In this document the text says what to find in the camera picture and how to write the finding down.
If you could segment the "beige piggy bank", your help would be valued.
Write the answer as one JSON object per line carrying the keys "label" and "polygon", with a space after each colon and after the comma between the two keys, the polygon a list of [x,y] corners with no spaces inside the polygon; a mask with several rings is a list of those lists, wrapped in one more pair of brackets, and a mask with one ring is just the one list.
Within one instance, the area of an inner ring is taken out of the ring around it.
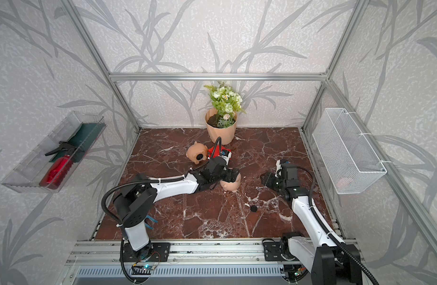
{"label": "beige piggy bank", "polygon": [[186,157],[192,161],[195,165],[198,165],[202,161],[208,159],[209,151],[207,146],[197,141],[190,146],[186,152]]}
{"label": "beige piggy bank", "polygon": [[238,188],[241,186],[241,180],[242,180],[242,175],[239,174],[235,182],[225,182],[221,180],[220,185],[225,191],[237,192]]}

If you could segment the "red piggy bank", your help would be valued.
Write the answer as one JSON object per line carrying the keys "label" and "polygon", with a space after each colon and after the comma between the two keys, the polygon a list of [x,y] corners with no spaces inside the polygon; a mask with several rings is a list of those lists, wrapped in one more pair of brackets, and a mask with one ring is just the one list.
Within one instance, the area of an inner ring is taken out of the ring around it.
{"label": "red piggy bank", "polygon": [[220,147],[217,146],[217,147],[209,148],[208,149],[209,158],[220,156],[220,151],[223,150],[223,149],[227,149],[227,150],[231,151],[230,149],[225,148],[224,146],[220,146]]}

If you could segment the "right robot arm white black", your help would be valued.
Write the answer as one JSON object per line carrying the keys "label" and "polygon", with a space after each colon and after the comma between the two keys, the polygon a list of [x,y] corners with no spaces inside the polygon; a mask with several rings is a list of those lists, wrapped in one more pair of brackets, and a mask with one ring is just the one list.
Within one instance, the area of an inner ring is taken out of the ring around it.
{"label": "right robot arm white black", "polygon": [[293,278],[297,280],[309,273],[314,285],[335,285],[338,282],[361,285],[363,278],[367,277],[372,284],[378,284],[362,263],[357,248],[346,244],[323,218],[313,200],[314,189],[301,187],[299,170],[299,166],[281,159],[277,161],[274,173],[260,176],[264,186],[290,204],[308,233],[308,237],[295,232],[286,233],[280,240],[278,251],[282,260],[301,263]]}

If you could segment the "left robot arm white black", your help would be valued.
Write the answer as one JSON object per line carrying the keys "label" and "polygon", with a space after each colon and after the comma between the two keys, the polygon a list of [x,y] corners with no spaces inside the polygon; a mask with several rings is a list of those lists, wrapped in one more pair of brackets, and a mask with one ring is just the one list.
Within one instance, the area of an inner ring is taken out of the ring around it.
{"label": "left robot arm white black", "polygon": [[129,242],[133,251],[146,250],[151,242],[144,221],[153,204],[177,195],[210,190],[219,182],[236,183],[240,170],[229,167],[228,162],[223,156],[217,156],[181,176],[141,176],[107,191],[100,202],[101,208],[117,223],[123,239]]}

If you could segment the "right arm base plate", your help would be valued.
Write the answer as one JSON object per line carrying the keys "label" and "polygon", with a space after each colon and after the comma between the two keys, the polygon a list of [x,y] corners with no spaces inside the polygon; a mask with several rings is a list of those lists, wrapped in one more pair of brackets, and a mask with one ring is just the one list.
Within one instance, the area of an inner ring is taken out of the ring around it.
{"label": "right arm base plate", "polygon": [[264,248],[265,261],[294,261],[295,257],[287,256],[283,253],[280,241],[274,241],[273,239],[263,239],[262,245]]}

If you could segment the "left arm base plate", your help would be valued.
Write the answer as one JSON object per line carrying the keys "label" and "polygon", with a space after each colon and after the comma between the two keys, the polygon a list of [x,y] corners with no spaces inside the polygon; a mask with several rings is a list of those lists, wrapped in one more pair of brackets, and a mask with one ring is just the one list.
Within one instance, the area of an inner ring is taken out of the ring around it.
{"label": "left arm base plate", "polygon": [[170,253],[171,244],[168,242],[153,242],[143,249],[134,251],[129,242],[123,244],[120,251],[120,261],[123,262],[166,262]]}

